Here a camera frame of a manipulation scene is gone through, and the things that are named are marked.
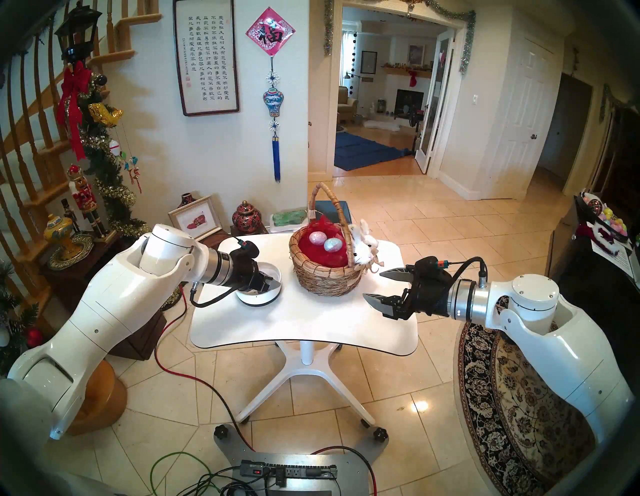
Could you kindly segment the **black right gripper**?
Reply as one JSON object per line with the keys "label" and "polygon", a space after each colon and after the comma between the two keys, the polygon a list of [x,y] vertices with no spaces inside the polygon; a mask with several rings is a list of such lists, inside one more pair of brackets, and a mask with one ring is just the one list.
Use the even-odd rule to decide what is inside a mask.
{"label": "black right gripper", "polygon": [[448,265],[446,259],[424,257],[415,264],[379,272],[380,277],[411,285],[407,308],[406,298],[402,296],[363,293],[363,298],[373,309],[393,320],[407,320],[408,312],[449,317],[448,297],[454,280],[447,271]]}

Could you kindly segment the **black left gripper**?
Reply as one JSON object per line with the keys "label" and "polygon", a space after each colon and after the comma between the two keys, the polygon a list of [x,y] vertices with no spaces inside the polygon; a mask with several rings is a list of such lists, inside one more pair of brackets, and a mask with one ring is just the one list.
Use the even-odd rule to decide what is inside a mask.
{"label": "black left gripper", "polygon": [[279,279],[262,273],[257,265],[259,248],[251,241],[238,241],[239,248],[229,253],[229,287],[238,291],[253,291],[263,295],[279,287]]}

